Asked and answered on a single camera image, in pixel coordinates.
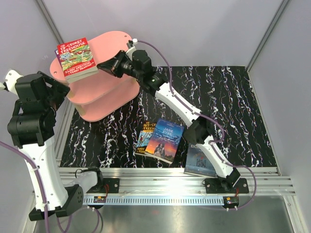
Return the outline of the Jane Eyre blue book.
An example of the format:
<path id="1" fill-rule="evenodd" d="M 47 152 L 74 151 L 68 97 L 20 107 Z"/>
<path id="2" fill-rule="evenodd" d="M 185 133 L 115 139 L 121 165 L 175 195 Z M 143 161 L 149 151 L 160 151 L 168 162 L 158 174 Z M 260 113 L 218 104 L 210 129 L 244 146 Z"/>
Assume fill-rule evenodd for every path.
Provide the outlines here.
<path id="1" fill-rule="evenodd" d="M 159 119 L 145 149 L 145 155 L 172 164 L 183 131 L 182 125 Z"/>

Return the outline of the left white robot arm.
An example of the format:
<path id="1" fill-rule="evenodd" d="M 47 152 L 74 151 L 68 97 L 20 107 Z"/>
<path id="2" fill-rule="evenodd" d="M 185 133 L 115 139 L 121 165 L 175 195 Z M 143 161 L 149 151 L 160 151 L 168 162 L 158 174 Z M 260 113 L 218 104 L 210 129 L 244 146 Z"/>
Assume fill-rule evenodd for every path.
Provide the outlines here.
<path id="1" fill-rule="evenodd" d="M 70 88 L 41 71 L 22 76 L 12 69 L 3 85 L 5 90 L 18 96 L 7 130 L 17 153 L 26 162 L 35 192 L 35 207 L 29 219 L 70 216 L 82 207 L 86 192 L 99 193 L 104 189 L 103 176 L 95 167 L 83 170 L 67 185 L 61 181 L 54 149 L 54 127 L 56 111 Z"/>

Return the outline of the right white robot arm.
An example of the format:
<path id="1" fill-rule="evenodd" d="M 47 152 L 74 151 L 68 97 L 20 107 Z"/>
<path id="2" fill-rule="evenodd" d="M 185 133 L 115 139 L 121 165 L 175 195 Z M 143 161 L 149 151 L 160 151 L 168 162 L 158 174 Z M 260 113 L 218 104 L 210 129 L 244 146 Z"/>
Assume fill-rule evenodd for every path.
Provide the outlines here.
<path id="1" fill-rule="evenodd" d="M 189 104 L 171 87 L 168 79 L 152 65 L 146 51 L 137 50 L 129 57 L 120 50 L 113 58 L 97 64 L 97 68 L 118 78 L 123 75 L 135 78 L 145 92 L 169 106 L 187 126 L 184 138 L 198 146 L 212 163 L 218 178 L 216 185 L 226 193 L 237 188 L 241 175 L 218 148 L 209 126 L 212 120 L 207 119 L 202 111 Z"/>

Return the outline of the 13-Storey Treehouse red book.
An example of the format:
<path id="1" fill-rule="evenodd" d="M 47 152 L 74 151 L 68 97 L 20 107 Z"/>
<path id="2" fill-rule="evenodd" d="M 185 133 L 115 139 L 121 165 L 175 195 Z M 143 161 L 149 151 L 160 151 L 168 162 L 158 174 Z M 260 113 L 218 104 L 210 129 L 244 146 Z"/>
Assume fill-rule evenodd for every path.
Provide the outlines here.
<path id="1" fill-rule="evenodd" d="M 60 66 L 68 83 L 98 72 L 93 53 L 85 37 L 57 46 Z"/>

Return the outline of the purple paperback book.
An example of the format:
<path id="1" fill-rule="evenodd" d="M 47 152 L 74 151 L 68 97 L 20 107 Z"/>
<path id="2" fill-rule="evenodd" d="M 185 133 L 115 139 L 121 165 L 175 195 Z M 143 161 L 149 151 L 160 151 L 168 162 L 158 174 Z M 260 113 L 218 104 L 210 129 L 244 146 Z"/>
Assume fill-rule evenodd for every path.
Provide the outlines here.
<path id="1" fill-rule="evenodd" d="M 57 55 L 65 80 L 73 83 L 98 73 L 92 52 L 87 49 L 69 51 Z"/>

